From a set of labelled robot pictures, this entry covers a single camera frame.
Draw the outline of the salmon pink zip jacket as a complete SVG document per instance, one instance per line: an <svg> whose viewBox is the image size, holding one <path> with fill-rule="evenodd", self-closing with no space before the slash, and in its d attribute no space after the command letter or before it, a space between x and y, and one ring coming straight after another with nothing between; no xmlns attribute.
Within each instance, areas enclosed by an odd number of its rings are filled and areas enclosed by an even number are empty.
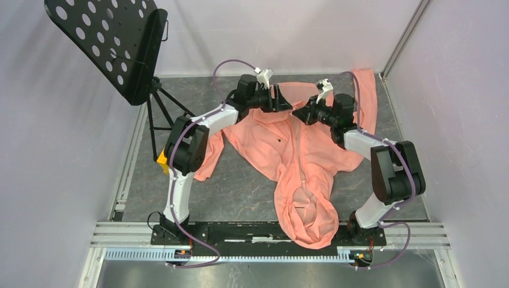
<svg viewBox="0 0 509 288"><path fill-rule="evenodd" d="M225 141L276 182L274 205L285 234L308 249L329 246L339 228L330 201L334 176L355 170L363 157L337 146L324 124L306 125L289 111L253 109L239 123L209 138L195 180L205 181L213 174Z"/></svg>

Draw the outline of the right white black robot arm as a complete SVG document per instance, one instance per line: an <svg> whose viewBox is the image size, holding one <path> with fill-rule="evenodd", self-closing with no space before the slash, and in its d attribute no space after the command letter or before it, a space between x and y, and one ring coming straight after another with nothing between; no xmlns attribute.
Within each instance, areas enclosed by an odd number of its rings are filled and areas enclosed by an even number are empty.
<svg viewBox="0 0 509 288"><path fill-rule="evenodd" d="M328 126L337 146L370 161L373 193L349 217L346 235L351 243L365 243L371 232L387 227L384 221L390 212L425 192L426 180L415 145L407 140L393 142L363 130L360 104L354 97L337 94L329 106L315 95L293 115L306 125L319 122Z"/></svg>

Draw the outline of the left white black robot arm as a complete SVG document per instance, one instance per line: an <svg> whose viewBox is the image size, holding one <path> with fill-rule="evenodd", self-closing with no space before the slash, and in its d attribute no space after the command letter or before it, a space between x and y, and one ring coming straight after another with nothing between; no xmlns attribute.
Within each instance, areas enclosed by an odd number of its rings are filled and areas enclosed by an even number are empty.
<svg viewBox="0 0 509 288"><path fill-rule="evenodd" d="M205 161L209 137L239 123L252 109L276 113L291 110L292 105L277 84L270 86L254 75L243 74L236 89L218 107L200 116L180 116L176 120L164 149L169 190L159 220L161 230L173 244L182 244L188 238L191 185L194 174Z"/></svg>

